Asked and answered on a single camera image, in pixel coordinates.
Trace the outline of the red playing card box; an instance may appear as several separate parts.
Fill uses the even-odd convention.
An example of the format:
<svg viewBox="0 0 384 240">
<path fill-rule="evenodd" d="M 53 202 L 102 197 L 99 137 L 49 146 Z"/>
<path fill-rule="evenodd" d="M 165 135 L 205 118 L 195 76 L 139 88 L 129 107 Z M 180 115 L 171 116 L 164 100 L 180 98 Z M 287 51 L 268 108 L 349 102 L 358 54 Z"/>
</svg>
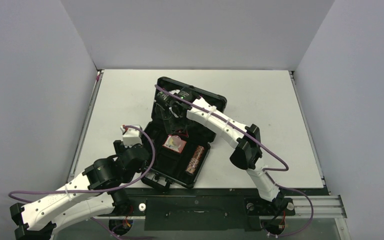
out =
<svg viewBox="0 0 384 240">
<path fill-rule="evenodd" d="M 163 143 L 163 147 L 169 149 L 175 153 L 182 153 L 187 142 L 182 140 L 178 135 L 168 135 L 167 139 Z"/>
</svg>

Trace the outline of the black foam-lined carrying case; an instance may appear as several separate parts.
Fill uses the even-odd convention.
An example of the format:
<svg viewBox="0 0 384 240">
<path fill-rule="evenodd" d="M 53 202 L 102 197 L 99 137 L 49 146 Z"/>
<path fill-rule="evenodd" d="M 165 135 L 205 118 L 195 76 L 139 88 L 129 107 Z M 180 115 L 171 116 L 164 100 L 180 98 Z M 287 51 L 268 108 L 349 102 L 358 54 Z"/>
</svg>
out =
<svg viewBox="0 0 384 240">
<path fill-rule="evenodd" d="M 173 183 L 177 183 L 184 188 L 192 189 L 195 185 L 201 167 L 210 151 L 210 144 L 215 140 L 216 133 L 198 124 L 193 130 L 189 130 L 186 134 L 168 134 L 165 130 L 164 123 L 161 118 L 161 113 L 157 112 L 159 107 L 156 103 L 153 104 L 151 121 L 145 127 L 144 131 L 151 138 L 155 148 L 155 161 L 150 170 L 154 174 L 154 178 L 143 177 L 142 182 L 154 189 L 165 191 Z M 163 147 L 168 135 L 179 136 L 186 141 L 182 153 L 176 153 Z M 191 158 L 194 158 L 194 152 L 198 146 L 205 148 L 201 156 L 200 163 L 194 173 L 189 175 L 185 172 Z"/>
</svg>

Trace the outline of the poker chip roll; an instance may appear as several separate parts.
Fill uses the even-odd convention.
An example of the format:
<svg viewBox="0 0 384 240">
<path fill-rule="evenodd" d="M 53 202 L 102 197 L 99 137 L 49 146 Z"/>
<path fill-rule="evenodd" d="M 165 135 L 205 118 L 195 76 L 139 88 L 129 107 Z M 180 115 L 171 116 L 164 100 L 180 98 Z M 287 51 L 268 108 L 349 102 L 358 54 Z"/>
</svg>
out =
<svg viewBox="0 0 384 240">
<path fill-rule="evenodd" d="M 185 169 L 185 172 L 190 175 L 190 176 L 193 176 L 195 174 L 195 171 L 197 170 L 199 164 L 201 162 L 201 158 L 200 157 L 193 157 L 190 159 L 186 169 Z"/>
<path fill-rule="evenodd" d="M 205 152 L 205 148 L 204 148 L 203 146 L 198 146 L 198 147 L 196 148 L 195 152 L 194 152 L 193 157 L 194 157 L 195 159 L 198 159 L 198 160 L 199 160 L 204 152 Z"/>
</svg>

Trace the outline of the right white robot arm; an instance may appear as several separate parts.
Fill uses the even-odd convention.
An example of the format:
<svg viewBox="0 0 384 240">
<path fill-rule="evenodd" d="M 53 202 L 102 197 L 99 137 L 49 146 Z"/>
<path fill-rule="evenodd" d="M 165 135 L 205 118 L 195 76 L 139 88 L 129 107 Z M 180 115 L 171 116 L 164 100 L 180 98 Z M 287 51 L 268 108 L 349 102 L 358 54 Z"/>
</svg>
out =
<svg viewBox="0 0 384 240">
<path fill-rule="evenodd" d="M 219 135 L 234 150 L 229 158 L 231 163 L 245 170 L 255 184 L 263 209 L 274 214 L 282 207 L 279 187 L 266 175 L 264 168 L 256 165 L 262 158 L 260 133 L 256 125 L 248 126 L 229 118 L 190 87 L 173 91 L 160 86 L 156 89 L 154 102 L 169 134 L 190 134 L 192 126 L 199 124 Z"/>
</svg>

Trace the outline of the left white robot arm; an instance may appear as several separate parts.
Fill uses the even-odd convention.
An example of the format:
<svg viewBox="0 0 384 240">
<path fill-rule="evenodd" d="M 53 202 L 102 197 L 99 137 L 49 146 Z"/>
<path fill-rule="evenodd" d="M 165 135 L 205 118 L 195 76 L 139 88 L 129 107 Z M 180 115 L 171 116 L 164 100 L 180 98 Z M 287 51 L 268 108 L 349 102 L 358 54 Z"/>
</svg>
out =
<svg viewBox="0 0 384 240">
<path fill-rule="evenodd" d="M 97 159 L 55 193 L 30 203 L 10 207 L 11 218 L 17 225 L 17 240 L 49 240 L 61 230 L 99 215 L 128 213 L 131 201 L 122 184 L 134 182 L 151 159 L 150 153 L 137 143 L 125 147 L 114 142 L 115 155 Z"/>
</svg>

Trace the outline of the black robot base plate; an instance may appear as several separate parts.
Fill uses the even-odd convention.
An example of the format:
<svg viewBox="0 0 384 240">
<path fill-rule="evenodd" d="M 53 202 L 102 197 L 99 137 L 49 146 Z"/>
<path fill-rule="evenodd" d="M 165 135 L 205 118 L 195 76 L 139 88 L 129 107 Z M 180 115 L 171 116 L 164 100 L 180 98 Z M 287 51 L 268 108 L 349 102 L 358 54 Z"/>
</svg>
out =
<svg viewBox="0 0 384 240">
<path fill-rule="evenodd" d="M 316 202 L 327 196 L 326 188 L 304 188 L 302 193 L 281 190 L 280 198 L 267 202 L 251 188 L 173 188 L 162 192 L 152 188 L 126 189 L 129 203 L 107 214 L 110 226 L 122 220 L 143 217 L 146 231 L 272 230 L 284 217 L 299 215 L 299 201 L 309 205 L 305 195 Z"/>
</svg>

